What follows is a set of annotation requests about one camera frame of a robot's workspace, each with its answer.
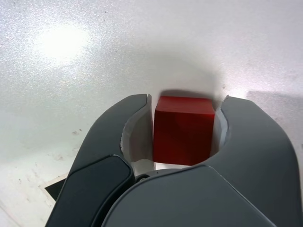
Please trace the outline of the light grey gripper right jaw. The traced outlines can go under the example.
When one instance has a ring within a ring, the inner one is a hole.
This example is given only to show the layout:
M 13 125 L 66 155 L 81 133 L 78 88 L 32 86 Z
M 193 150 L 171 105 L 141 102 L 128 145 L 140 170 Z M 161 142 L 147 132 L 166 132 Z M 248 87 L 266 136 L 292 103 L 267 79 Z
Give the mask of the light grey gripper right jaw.
M 284 130 L 252 101 L 227 97 L 220 150 L 127 190 L 105 227 L 295 227 L 298 162 Z

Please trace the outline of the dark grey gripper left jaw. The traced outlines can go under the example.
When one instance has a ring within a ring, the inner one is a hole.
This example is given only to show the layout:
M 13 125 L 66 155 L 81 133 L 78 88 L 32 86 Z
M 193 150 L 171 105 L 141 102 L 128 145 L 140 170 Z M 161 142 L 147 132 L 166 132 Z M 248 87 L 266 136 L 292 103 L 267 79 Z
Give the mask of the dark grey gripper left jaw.
M 152 98 L 128 96 L 87 133 L 48 218 L 48 227 L 99 227 L 136 183 L 137 162 L 153 166 Z

